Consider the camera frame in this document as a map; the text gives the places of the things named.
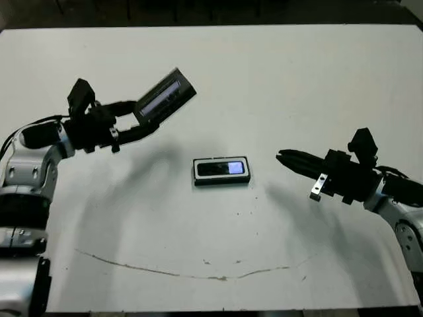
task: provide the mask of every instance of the white table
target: white table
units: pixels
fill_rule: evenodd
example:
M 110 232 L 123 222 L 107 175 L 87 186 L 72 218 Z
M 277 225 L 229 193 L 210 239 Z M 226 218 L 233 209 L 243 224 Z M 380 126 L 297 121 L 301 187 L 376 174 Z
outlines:
M 61 163 L 48 224 L 49 311 L 418 302 L 391 228 L 359 203 L 311 201 L 314 181 L 275 159 L 279 149 L 346 150 L 369 127 L 379 163 L 420 179 L 416 27 L 6 30 L 0 138 L 66 113 L 78 77 L 113 102 L 138 98 L 176 66 L 198 95 L 157 133 L 118 155 L 80 152 Z M 192 159 L 228 155 L 248 156 L 248 187 L 192 185 Z

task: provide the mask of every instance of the small screen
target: small screen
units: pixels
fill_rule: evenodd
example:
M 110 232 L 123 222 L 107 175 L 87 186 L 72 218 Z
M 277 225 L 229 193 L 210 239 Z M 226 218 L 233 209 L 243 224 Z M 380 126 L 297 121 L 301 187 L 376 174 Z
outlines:
M 158 107 L 159 105 L 167 106 L 168 102 L 172 101 L 170 100 L 175 94 L 178 92 L 179 89 L 179 82 L 175 81 L 173 84 L 171 84 L 169 87 L 167 87 L 163 92 L 161 92 L 157 97 L 155 97 L 149 104 L 144 106 L 144 108 L 141 109 L 141 113 L 143 116 L 148 115 L 153 109 Z
M 242 174 L 245 172 L 245 169 L 242 162 L 235 161 L 200 163 L 197 165 L 197 171 L 199 176 L 216 176 Z

